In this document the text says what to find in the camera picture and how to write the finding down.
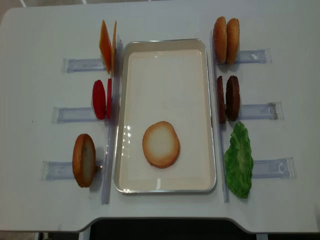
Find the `red tomato slice right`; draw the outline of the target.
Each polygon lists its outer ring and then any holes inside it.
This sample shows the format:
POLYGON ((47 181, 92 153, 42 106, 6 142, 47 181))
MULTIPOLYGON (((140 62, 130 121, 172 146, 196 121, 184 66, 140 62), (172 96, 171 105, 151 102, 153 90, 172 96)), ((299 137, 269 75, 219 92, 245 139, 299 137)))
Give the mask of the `red tomato slice right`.
POLYGON ((107 103, 106 103, 106 117, 111 118, 111 108, 112 108, 112 79, 108 79, 107 83, 107 103))

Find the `red tomato slice left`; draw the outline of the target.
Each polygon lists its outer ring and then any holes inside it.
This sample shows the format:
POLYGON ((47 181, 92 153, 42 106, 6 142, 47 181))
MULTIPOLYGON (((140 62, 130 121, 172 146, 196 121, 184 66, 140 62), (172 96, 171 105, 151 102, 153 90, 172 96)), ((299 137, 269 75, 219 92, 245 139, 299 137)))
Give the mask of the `red tomato slice left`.
POLYGON ((100 79, 95 81, 93 85, 92 105, 97 119, 104 120, 106 115, 106 93, 100 79))

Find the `brown meat patty left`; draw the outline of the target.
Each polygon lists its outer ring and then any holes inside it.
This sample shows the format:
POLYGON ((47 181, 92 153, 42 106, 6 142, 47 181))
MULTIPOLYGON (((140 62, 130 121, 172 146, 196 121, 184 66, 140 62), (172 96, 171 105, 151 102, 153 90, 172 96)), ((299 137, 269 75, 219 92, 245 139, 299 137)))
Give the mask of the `brown meat patty left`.
POLYGON ((219 123, 224 124, 226 122, 226 116, 225 116, 225 101, 224 101, 222 76, 219 76, 216 80, 216 90, 217 90, 217 100, 218 100, 219 123))

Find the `brown meat patty right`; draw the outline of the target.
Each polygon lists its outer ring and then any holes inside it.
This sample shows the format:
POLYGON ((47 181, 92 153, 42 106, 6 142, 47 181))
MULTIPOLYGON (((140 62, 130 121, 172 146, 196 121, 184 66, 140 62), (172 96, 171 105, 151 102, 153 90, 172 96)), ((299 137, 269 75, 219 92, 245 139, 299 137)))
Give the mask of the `brown meat patty right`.
POLYGON ((226 115, 229 121, 236 121, 240 111, 240 87, 235 75, 229 77, 226 84, 226 115))

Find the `green lettuce leaf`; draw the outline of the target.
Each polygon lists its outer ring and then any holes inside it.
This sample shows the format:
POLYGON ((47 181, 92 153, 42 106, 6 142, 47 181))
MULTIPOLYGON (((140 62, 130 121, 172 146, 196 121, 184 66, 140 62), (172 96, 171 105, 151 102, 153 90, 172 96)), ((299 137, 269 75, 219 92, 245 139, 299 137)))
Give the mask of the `green lettuce leaf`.
POLYGON ((242 122, 235 124, 229 142, 224 154, 226 182, 234 195, 246 199, 252 187, 254 160, 249 133, 242 122))

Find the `orange cheese slice right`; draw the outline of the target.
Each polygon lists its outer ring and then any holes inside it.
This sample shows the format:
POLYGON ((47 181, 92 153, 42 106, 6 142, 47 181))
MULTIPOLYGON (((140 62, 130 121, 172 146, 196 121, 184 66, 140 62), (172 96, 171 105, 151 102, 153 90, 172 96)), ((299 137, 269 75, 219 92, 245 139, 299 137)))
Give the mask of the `orange cheese slice right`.
POLYGON ((113 39, 112 39, 112 47, 111 47, 111 65, 112 65, 112 75, 115 75, 116 68, 116 30, 117 30, 117 21, 114 23, 113 28, 113 39))

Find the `orange cheese slice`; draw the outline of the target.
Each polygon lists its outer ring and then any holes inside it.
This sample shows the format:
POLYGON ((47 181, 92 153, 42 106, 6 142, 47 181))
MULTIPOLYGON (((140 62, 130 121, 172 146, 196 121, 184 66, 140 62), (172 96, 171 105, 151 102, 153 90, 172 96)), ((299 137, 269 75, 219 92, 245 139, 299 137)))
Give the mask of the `orange cheese slice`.
POLYGON ((112 65, 112 75, 115 75, 116 68, 116 30, 117 30, 117 21, 114 23, 113 28, 113 39, 112 39, 112 47, 111 47, 111 65, 112 65))
POLYGON ((106 71, 108 74, 110 74, 112 70, 112 45, 104 20, 101 23, 99 49, 106 67, 106 71))

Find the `white rectangular metal tray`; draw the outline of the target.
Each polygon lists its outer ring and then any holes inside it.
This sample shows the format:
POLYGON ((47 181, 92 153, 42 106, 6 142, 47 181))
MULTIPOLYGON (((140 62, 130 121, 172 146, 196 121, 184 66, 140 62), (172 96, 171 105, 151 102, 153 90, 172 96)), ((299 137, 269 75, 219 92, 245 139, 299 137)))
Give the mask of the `white rectangular metal tray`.
POLYGON ((197 39, 140 41, 123 52, 114 185, 123 194, 205 193, 217 180, 208 58, 197 39), (179 155, 166 168, 151 165, 143 136, 169 122, 179 155))

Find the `golden bun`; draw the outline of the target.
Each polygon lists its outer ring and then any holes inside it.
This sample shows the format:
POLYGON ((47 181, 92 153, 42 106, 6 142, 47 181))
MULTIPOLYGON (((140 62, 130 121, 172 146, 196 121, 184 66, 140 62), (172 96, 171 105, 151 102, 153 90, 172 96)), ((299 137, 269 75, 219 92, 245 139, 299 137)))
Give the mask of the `golden bun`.
POLYGON ((226 62, 232 65, 238 54, 240 43, 240 24, 237 18, 232 18, 228 21, 227 26, 227 51, 226 62))
POLYGON ((212 37, 216 59, 219 63, 224 64, 227 56, 227 23, 224 16, 216 20, 212 37))

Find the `golden bun top right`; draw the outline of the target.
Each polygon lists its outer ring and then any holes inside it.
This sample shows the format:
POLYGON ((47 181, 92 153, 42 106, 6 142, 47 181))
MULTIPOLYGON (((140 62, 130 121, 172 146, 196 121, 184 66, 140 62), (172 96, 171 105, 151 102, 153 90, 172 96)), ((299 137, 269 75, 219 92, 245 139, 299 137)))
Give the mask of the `golden bun top right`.
POLYGON ((232 65, 238 54, 240 43, 240 24, 237 18, 232 18, 228 21, 227 26, 227 51, 226 62, 232 65))

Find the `long clear rail left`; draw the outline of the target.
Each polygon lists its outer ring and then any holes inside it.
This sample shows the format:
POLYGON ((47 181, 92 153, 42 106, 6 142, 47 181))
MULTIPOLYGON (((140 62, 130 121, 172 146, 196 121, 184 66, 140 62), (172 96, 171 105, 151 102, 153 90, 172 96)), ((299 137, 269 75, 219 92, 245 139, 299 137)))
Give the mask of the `long clear rail left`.
POLYGON ((101 203, 103 205, 107 205, 110 203, 113 162, 116 156, 117 137, 119 128, 119 114, 122 94, 123 56, 123 41, 121 37, 118 35, 116 44, 115 76, 113 77, 112 87, 111 117, 109 120, 108 143, 103 166, 104 176, 101 195, 101 203))

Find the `long clear rail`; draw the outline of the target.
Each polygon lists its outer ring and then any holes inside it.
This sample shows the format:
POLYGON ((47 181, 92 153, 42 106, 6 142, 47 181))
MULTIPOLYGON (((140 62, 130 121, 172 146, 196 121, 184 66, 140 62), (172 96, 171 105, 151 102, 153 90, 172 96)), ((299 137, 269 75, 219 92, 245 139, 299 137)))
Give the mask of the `long clear rail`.
POLYGON ((224 142, 221 130, 221 124, 219 120, 219 103, 218 103, 218 92, 217 92, 217 74, 216 74, 216 57, 214 53, 214 43, 213 43, 213 29, 210 31, 210 54, 211 54, 211 69, 212 69, 212 81, 213 81, 213 92, 215 98, 215 112, 217 121, 217 139, 218 139, 218 149, 219 149, 219 162, 222 180, 222 191, 224 203, 230 202, 229 189, 226 182, 226 172, 225 172, 225 160, 224 160, 224 142))
POLYGON ((115 76, 113 77, 112 87, 111 117, 109 120, 108 143, 103 166, 104 176, 101 195, 101 203, 103 205, 107 205, 110 203, 113 162, 116 156, 117 137, 119 128, 119 114, 122 94, 123 56, 123 41, 121 37, 118 35, 116 44, 115 76))

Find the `clear holder rail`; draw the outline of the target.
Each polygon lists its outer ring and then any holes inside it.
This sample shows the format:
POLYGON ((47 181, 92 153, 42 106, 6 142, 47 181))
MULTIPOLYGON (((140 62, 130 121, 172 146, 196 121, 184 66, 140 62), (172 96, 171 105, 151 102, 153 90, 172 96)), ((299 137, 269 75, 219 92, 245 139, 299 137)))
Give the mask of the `clear holder rail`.
POLYGON ((240 50, 235 59, 236 64, 271 64, 271 51, 270 48, 257 49, 257 50, 240 50))
POLYGON ((295 165, 292 157, 253 161, 253 179, 289 179, 295 177, 295 165))
POLYGON ((40 179, 42 181, 74 180, 72 162, 43 161, 40 179))
POLYGON ((63 68, 66 73, 105 71, 106 67, 100 58, 94 59, 63 59, 63 68))
POLYGON ((282 103, 243 104, 240 107, 238 120, 283 120, 282 103))
POLYGON ((78 123, 99 121, 90 107, 67 108, 54 107, 51 115, 51 123, 78 123))

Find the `clear holder rail top left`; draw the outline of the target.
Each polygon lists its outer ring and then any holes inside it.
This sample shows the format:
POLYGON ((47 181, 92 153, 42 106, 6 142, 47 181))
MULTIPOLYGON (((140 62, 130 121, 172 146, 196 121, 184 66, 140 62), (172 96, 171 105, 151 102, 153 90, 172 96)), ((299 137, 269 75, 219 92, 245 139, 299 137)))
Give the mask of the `clear holder rail top left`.
POLYGON ((63 59, 63 68, 66 73, 105 71, 106 67, 100 58, 94 59, 63 59))

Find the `clear holder rail top right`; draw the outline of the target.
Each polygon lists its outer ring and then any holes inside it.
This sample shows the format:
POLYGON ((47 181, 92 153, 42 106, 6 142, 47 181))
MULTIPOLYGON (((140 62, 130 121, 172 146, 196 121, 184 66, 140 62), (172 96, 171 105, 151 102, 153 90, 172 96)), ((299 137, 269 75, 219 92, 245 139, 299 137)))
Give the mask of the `clear holder rail top right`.
POLYGON ((271 51, 270 48, 257 49, 257 50, 240 50, 235 59, 236 64, 271 64, 271 51))

